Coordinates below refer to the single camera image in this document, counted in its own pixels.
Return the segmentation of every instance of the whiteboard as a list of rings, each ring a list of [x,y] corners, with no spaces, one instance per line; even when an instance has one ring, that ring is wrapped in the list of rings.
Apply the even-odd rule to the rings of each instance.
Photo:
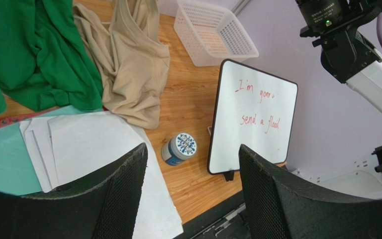
[[[271,163],[285,162],[297,84],[232,60],[220,66],[208,156],[211,174],[240,169],[245,144]]]

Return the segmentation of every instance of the white plastic basket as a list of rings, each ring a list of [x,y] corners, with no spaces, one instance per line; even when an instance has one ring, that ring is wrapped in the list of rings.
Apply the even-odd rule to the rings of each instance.
[[[195,66],[217,66],[259,56],[247,32],[228,9],[196,0],[178,0],[174,29]]]

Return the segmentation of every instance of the wooden table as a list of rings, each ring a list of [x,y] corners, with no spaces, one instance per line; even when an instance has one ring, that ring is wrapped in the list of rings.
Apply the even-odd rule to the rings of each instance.
[[[110,2],[102,0],[75,0],[110,21],[113,9]],[[146,133],[156,151],[160,168],[182,218],[183,224],[239,192],[241,178],[226,182],[223,175],[207,172],[207,156],[216,99],[219,67],[195,67],[176,35],[175,18],[161,15],[159,39],[169,45],[171,63],[168,81],[161,96],[160,125]],[[32,113],[33,111],[6,98],[7,110],[0,117]],[[169,166],[161,157],[162,146],[176,133],[186,131],[197,141],[198,151],[190,160],[179,166]]]

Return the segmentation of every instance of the beige cloth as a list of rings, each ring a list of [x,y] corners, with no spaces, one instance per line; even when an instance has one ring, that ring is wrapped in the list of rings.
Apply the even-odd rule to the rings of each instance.
[[[117,0],[108,30],[80,3],[73,13],[101,73],[104,106],[129,123],[155,129],[170,61],[169,47],[158,38],[156,0]]]

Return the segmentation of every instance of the white wall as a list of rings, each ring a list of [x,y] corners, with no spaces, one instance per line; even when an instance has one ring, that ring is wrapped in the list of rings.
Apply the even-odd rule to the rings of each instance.
[[[245,63],[298,84],[288,166],[323,174],[382,145],[382,114],[322,68],[321,48],[299,37],[305,22],[295,1],[255,0],[238,18],[260,53]],[[380,48],[375,24],[360,32]]]
[[[239,0],[199,0],[199,1],[211,3],[214,5],[222,6],[229,10],[232,10]],[[161,14],[176,16],[176,12],[178,11],[177,0],[158,0],[157,4],[159,6],[159,11]]]

